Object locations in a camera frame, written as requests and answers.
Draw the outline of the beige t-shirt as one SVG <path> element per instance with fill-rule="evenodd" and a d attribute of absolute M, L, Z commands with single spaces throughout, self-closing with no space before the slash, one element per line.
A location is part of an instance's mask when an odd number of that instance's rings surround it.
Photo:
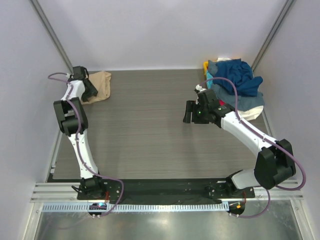
<path fill-rule="evenodd" d="M 99 71 L 91 73 L 89 80 L 97 89 L 97 95 L 90 97 L 88 101 L 81 100 L 81 104 L 88 105 L 108 99 L 111 95 L 111 78 L 112 74 L 110 72 Z"/>

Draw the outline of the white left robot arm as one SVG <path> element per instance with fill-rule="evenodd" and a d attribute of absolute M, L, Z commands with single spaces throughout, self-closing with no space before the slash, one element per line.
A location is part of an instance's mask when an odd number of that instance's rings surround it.
<path fill-rule="evenodd" d="M 98 199 L 105 196 L 106 187 L 99 176 L 88 142 L 88 118 L 81 103 L 86 91 L 82 80 L 66 81 L 67 89 L 53 103 L 60 131 L 69 139 L 80 170 L 79 186 L 73 189 L 81 198 Z"/>

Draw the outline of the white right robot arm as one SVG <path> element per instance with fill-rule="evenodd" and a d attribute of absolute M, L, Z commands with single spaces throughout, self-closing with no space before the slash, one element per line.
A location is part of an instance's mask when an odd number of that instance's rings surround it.
<path fill-rule="evenodd" d="M 210 109 L 194 100 L 186 102 L 183 122 L 186 124 L 215 124 L 240 140 L 256 157 L 254 169 L 239 170 L 226 178 L 231 188 L 242 190 L 261 186 L 266 190 L 281 184 L 296 174 L 296 165 L 290 156 L 291 144 L 283 139 L 278 141 L 246 120 L 238 118 L 236 111 L 226 105 Z"/>

